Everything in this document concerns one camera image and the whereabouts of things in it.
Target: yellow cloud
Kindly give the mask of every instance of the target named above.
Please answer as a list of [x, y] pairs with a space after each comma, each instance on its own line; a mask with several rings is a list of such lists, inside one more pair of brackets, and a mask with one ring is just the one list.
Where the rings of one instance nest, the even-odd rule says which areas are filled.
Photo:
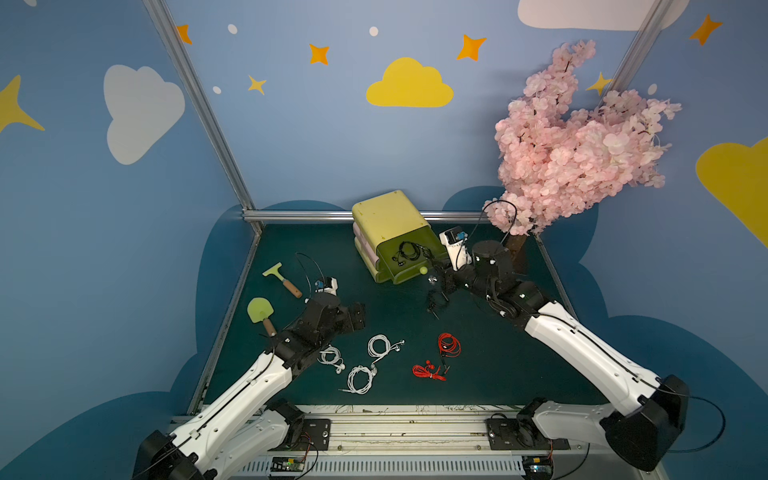
[[768, 247], [768, 138], [751, 148], [715, 145], [699, 158], [696, 173], [704, 187]]
[[366, 98], [378, 107], [442, 107], [453, 99], [453, 90], [442, 83], [437, 68], [398, 58], [381, 81], [368, 87]]

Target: table surface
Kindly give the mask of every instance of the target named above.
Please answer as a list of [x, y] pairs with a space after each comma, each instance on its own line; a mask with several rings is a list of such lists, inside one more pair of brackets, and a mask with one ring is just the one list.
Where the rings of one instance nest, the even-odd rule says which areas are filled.
[[[436, 233], [452, 225], [436, 224]], [[465, 225], [472, 231], [472, 225]], [[450, 297], [450, 304], [438, 311], [439, 319], [426, 311], [427, 276], [418, 276], [400, 285], [375, 283], [355, 249], [350, 224], [267, 225], [256, 257], [237, 304], [232, 324], [219, 356], [205, 403], [212, 402], [247, 370], [264, 351], [267, 341], [261, 325], [254, 325], [246, 308], [251, 299], [266, 297], [273, 305], [271, 316], [279, 330], [301, 314], [304, 302], [283, 287], [274, 276], [262, 272], [282, 262], [280, 272], [306, 296], [305, 274], [295, 252], [312, 257], [327, 276], [337, 278], [338, 296], [343, 305], [366, 305], [366, 328], [337, 336], [333, 345], [342, 354], [346, 370], [340, 375], [332, 366], [316, 363], [295, 379], [278, 396], [295, 404], [315, 405], [524, 405], [537, 396], [557, 402], [600, 404], [602, 394], [576, 369], [531, 338], [509, 321], [495, 314], [467, 291]], [[470, 240], [500, 240], [502, 233], [491, 225], [480, 225]], [[535, 240], [525, 243], [528, 279], [547, 295], [558, 299], [544, 259]], [[315, 265], [301, 257], [310, 279], [319, 277]], [[447, 359], [451, 369], [447, 381], [417, 378], [411, 369], [426, 360], [439, 365], [438, 336], [451, 333], [462, 344], [462, 353]], [[368, 341], [383, 333], [390, 342], [405, 340], [399, 352], [391, 352], [376, 363], [378, 373], [365, 395], [341, 392], [347, 374], [357, 365], [369, 366]], [[375, 348], [382, 350], [377, 342]], [[358, 388], [367, 375], [356, 377]]]

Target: green spatula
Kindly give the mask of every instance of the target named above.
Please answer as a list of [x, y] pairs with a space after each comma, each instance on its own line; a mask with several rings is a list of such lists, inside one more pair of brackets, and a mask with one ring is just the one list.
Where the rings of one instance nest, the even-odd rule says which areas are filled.
[[248, 316], [253, 323], [261, 322], [269, 336], [277, 335], [275, 326], [270, 321], [270, 315], [275, 313], [272, 304], [266, 298], [254, 298], [248, 303]]

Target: white cloud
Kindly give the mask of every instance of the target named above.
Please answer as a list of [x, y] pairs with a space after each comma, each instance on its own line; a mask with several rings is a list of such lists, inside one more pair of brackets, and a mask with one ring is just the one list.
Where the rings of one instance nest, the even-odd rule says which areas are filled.
[[[520, 0], [520, 21], [535, 28], [638, 30], [655, 0]], [[689, 0], [674, 0], [662, 28], [674, 23]]]
[[123, 165], [143, 157], [184, 113], [181, 89], [149, 67], [112, 65], [104, 76], [104, 99], [112, 116], [107, 145]]

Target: yellow star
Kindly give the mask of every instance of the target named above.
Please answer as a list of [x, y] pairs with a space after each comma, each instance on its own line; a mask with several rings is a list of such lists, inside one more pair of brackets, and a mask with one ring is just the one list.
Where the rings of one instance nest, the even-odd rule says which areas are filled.
[[45, 130], [18, 106], [18, 88], [21, 84], [22, 77], [16, 75], [11, 83], [0, 91], [0, 132], [10, 124], [24, 124], [38, 130]]
[[596, 81], [594, 83], [594, 85], [589, 87], [587, 90], [597, 90], [598, 91], [598, 95], [600, 95], [602, 97], [603, 96], [603, 88], [605, 88], [613, 80], [614, 80], [613, 78], [609, 78], [609, 79], [606, 80], [605, 78], [603, 78], [603, 72], [600, 72], [600, 78], [598, 79], [598, 81]]
[[261, 86], [266, 83], [266, 80], [255, 81], [253, 77], [251, 77], [250, 75], [248, 75], [248, 78], [250, 78], [250, 88], [248, 89], [248, 91], [258, 90], [261, 92], [262, 95], [264, 95], [264, 90], [261, 89]]

